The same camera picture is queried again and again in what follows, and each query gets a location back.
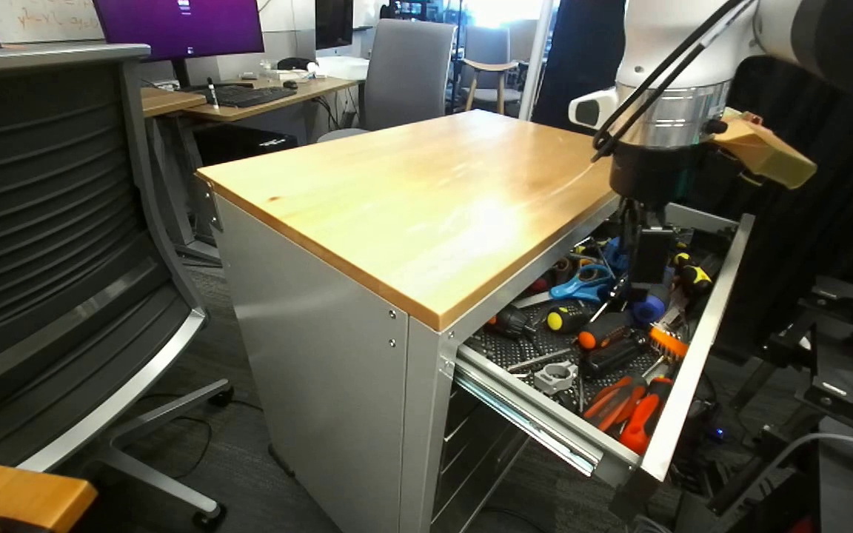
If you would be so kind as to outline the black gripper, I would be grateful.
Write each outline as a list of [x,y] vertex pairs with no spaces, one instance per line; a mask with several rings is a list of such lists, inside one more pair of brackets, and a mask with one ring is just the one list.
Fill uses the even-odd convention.
[[614,150],[609,187],[623,205],[623,246],[630,285],[658,285],[674,248],[664,208],[686,199],[707,160],[707,145],[643,148],[618,145]]

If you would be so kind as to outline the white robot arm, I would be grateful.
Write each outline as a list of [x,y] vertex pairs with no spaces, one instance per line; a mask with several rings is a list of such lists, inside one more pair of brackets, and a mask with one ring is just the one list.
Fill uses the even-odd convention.
[[703,166],[737,67],[771,55],[853,91],[853,0],[626,0],[623,34],[614,85],[574,98],[568,117],[609,160],[627,280],[654,285],[670,237],[648,215]]

